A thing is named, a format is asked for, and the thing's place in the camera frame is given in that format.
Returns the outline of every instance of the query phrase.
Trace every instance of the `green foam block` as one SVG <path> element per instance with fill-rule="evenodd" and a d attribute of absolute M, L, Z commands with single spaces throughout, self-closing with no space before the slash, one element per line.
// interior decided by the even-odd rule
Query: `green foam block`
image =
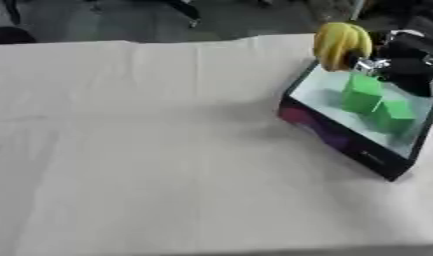
<path fill-rule="evenodd" d="M 382 97 L 382 86 L 376 78 L 351 74 L 342 91 L 342 109 L 358 114 L 370 114 Z"/>
<path fill-rule="evenodd" d="M 370 115 L 381 132 L 404 132 L 415 120 L 409 103 L 406 100 L 382 101 Z"/>

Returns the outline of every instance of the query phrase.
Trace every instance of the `floor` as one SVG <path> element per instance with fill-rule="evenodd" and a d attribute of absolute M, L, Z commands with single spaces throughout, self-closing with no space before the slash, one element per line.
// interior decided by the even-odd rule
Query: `floor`
<path fill-rule="evenodd" d="M 274 0 L 274 5 L 267 9 L 260 8 L 256 0 L 194 0 L 192 3 L 203 16 L 195 29 L 188 28 L 185 17 L 155 0 L 102 0 L 99 13 L 90 11 L 90 5 L 82 0 L 26 1 L 19 4 L 21 27 L 40 42 L 232 40 L 264 34 L 310 33 L 321 24 L 311 8 L 311 2 L 318 0 Z M 2 7 L 0 23 L 11 24 Z M 372 29 L 386 23 L 363 22 Z"/>

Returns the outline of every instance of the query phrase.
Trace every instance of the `chair leg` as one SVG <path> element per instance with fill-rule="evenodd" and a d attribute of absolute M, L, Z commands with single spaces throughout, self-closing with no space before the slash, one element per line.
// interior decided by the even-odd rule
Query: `chair leg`
<path fill-rule="evenodd" d="M 9 13 L 9 16 L 11 17 L 12 23 L 15 25 L 19 25 L 21 23 L 21 16 L 20 12 L 17 9 L 17 0 L 2 0 L 3 5 L 6 8 L 6 11 Z"/>
<path fill-rule="evenodd" d="M 90 3 L 90 10 L 92 12 L 100 12 L 102 11 L 101 8 L 101 1 L 100 0 L 84 0 L 84 2 Z"/>
<path fill-rule="evenodd" d="M 190 19 L 190 28 L 195 28 L 201 19 L 199 10 L 182 0 L 162 0 L 167 5 L 171 6 L 175 10 L 179 11 L 183 15 Z"/>

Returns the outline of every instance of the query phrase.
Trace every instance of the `box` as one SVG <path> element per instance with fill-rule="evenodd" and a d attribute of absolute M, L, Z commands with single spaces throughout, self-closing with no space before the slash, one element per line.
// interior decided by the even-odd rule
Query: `box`
<path fill-rule="evenodd" d="M 370 114 L 382 97 L 382 86 L 375 78 L 353 74 L 342 91 L 342 109 L 362 115 Z"/>
<path fill-rule="evenodd" d="M 416 117 L 402 134 L 383 133 L 366 117 L 341 108 L 349 78 L 349 72 L 326 72 L 313 62 L 285 91 L 278 115 L 307 126 L 326 144 L 394 181 L 414 165 L 420 153 L 433 124 L 433 100 L 383 83 L 383 97 L 408 101 Z"/>
<path fill-rule="evenodd" d="M 409 129 L 416 117 L 406 100 L 383 100 L 370 118 L 377 130 L 399 134 Z"/>

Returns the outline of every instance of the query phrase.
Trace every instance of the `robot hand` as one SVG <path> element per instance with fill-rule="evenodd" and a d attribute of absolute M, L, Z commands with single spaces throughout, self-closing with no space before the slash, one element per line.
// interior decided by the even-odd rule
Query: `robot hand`
<path fill-rule="evenodd" d="M 433 38 L 414 31 L 368 33 L 348 23 L 327 23 L 315 35 L 314 55 L 327 71 L 354 70 L 433 98 Z"/>
<path fill-rule="evenodd" d="M 348 23 L 327 23 L 314 38 L 314 56 L 327 71 L 349 70 L 351 67 L 345 63 L 348 53 L 354 51 L 360 57 L 369 58 L 372 49 L 368 32 Z"/>

